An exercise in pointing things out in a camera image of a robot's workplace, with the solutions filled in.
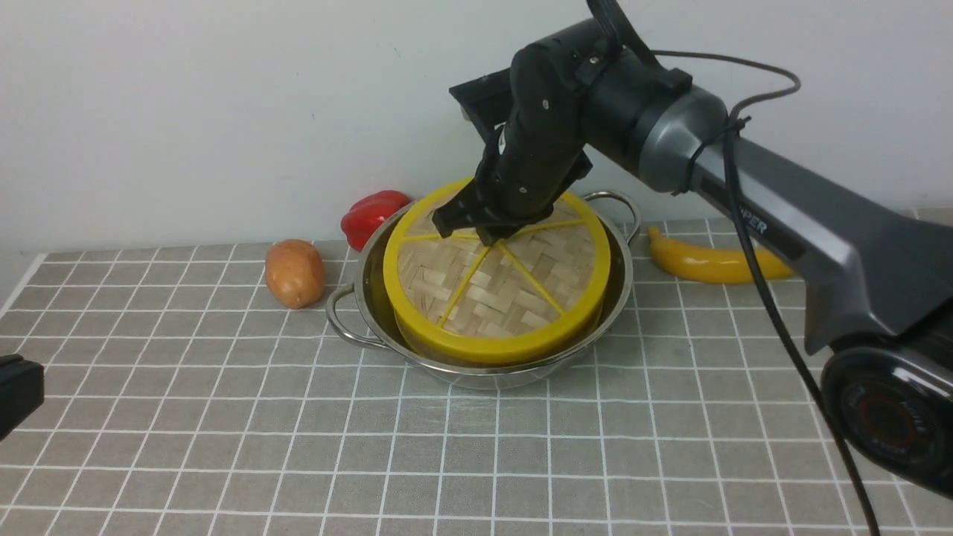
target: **potato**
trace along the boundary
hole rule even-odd
[[[265,256],[265,284],[289,309],[307,307],[324,294],[324,262],[311,242],[290,238],[276,243]]]

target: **woven bamboo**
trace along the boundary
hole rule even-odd
[[[491,248],[472,231],[441,239],[432,214],[423,213],[401,239],[399,280],[414,308],[448,333],[498,340],[532,333],[571,310],[589,288],[593,237],[564,200],[546,220]]]

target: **red bell pepper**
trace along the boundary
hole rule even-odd
[[[359,200],[341,219],[341,231],[348,245],[357,251],[364,249],[374,231],[410,202],[409,197],[396,190],[383,190]]]

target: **yellow spoke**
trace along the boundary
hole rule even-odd
[[[525,278],[529,280],[530,284],[532,284],[533,287],[537,289],[537,292],[539,292],[539,294],[543,296],[546,299],[546,301],[548,301],[549,304],[552,305],[553,308],[556,309],[556,311],[562,315],[563,313],[562,307],[559,307],[559,304],[556,303],[556,300],[553,299],[553,297],[550,296],[548,292],[546,292],[546,289],[543,288],[543,286],[539,283],[539,281],[537,281],[537,279],[533,277],[533,274],[531,274],[530,271],[527,270],[525,266],[523,266],[523,263],[519,262],[519,259],[516,258],[512,253],[510,253],[510,250],[506,249],[506,246],[504,246],[502,243],[497,243],[497,245],[499,246],[499,250],[503,252],[503,255],[505,255],[511,262],[513,262],[513,265],[517,268],[517,270],[519,270],[519,272]]]
[[[548,229],[559,229],[562,227],[575,227],[577,225],[585,225],[586,221],[584,219],[565,219],[563,221],[550,221],[548,223],[538,223],[536,225],[528,225],[523,227],[519,231],[516,231],[512,238],[519,237],[521,235],[526,235],[529,233],[535,233],[536,231],[546,231]]]
[[[479,240],[479,237],[477,235],[474,235],[471,233],[453,233],[452,235],[450,235],[450,238],[459,238],[461,240]],[[426,235],[405,236],[400,239],[400,242],[403,243],[403,242],[417,242],[420,240],[442,240],[442,239],[443,237],[441,237],[437,233],[428,233]]]
[[[463,281],[454,291],[454,294],[450,297],[450,303],[447,304],[447,308],[444,309],[443,314],[440,316],[440,322],[437,323],[436,327],[443,327],[443,324],[447,323],[447,319],[450,317],[450,312],[454,310],[456,304],[460,301],[460,298],[463,297],[463,291],[466,290],[467,284],[470,283],[470,279],[473,278],[474,274],[477,272],[479,265],[483,263],[483,260],[486,258],[486,255],[490,253],[490,248],[484,247],[480,252],[479,256],[476,257],[474,265],[470,267],[470,270],[467,271],[466,275],[463,276]]]

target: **bamboo steamer lid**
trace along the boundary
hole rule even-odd
[[[596,213],[566,193],[549,218],[490,248],[472,229],[441,238],[434,210],[467,182],[414,203],[388,240],[384,285],[407,343],[438,361],[500,366],[548,357],[587,335],[611,260]]]

